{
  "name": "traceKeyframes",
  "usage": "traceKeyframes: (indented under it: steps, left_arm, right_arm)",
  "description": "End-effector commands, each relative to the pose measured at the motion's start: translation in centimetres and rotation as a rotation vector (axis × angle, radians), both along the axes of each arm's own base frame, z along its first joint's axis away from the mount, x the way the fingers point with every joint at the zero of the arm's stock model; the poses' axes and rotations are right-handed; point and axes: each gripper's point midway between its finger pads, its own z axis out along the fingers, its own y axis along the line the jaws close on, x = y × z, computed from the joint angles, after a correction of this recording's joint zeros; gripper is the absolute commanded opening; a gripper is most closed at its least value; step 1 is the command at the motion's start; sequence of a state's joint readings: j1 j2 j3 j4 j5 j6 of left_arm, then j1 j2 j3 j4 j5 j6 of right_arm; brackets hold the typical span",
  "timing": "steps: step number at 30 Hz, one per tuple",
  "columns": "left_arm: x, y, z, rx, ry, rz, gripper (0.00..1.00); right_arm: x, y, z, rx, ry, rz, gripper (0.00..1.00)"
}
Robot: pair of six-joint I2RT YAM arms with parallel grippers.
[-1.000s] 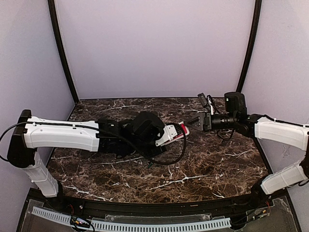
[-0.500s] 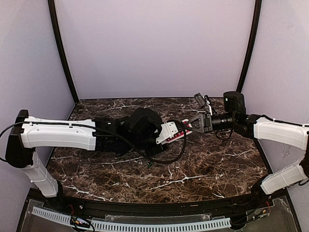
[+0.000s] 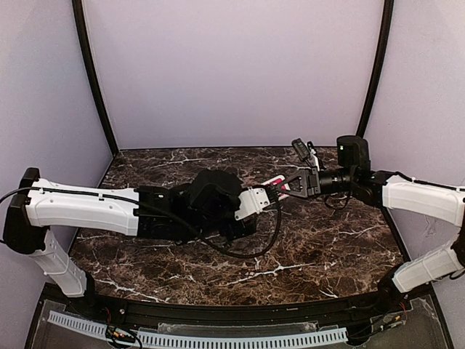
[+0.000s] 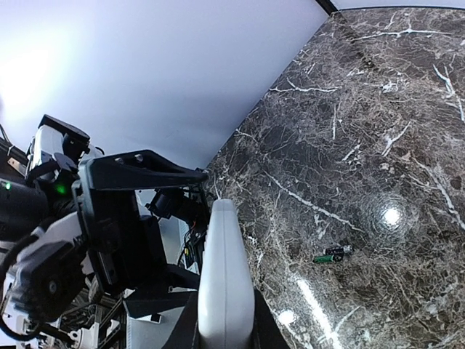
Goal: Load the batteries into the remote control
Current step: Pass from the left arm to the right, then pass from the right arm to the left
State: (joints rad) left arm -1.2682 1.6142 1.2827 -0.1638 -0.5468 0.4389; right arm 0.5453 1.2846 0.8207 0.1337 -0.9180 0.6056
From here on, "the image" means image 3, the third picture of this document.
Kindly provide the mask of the white and red remote control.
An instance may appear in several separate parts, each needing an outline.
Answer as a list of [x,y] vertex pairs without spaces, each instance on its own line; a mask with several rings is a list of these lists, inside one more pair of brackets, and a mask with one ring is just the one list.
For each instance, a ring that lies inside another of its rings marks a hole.
[[[277,175],[277,176],[275,176],[273,178],[270,178],[270,179],[264,181],[262,184],[263,185],[278,185],[278,184],[282,183],[284,180],[285,180],[285,176],[283,174],[279,174],[279,175]],[[279,196],[278,196],[279,200],[283,200],[285,198],[288,198],[287,194],[279,193]]]

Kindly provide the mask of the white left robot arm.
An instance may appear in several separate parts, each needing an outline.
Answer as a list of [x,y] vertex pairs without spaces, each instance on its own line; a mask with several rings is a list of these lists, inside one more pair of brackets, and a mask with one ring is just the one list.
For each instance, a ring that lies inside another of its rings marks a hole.
[[172,189],[107,190],[61,185],[41,177],[37,168],[29,168],[8,197],[4,243],[34,259],[65,296],[77,299],[94,296],[94,279],[71,261],[53,226],[177,243],[217,231],[234,240],[254,233],[251,217],[269,203],[264,188],[244,188],[235,175],[207,169],[191,183]]

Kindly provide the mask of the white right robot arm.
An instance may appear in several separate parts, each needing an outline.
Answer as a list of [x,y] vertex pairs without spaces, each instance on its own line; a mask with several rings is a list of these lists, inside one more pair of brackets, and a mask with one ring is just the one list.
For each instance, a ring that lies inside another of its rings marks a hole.
[[428,243],[421,255],[388,272],[379,282],[380,292],[400,296],[444,277],[464,275],[464,187],[427,182],[402,172],[373,171],[368,142],[359,136],[337,138],[338,166],[332,170],[322,168],[312,143],[297,138],[291,144],[306,167],[287,176],[278,185],[279,192],[301,199],[348,193],[400,218],[397,228],[406,227],[406,220],[412,218],[422,237],[428,235],[431,223],[446,229],[445,238],[434,239],[437,246]]

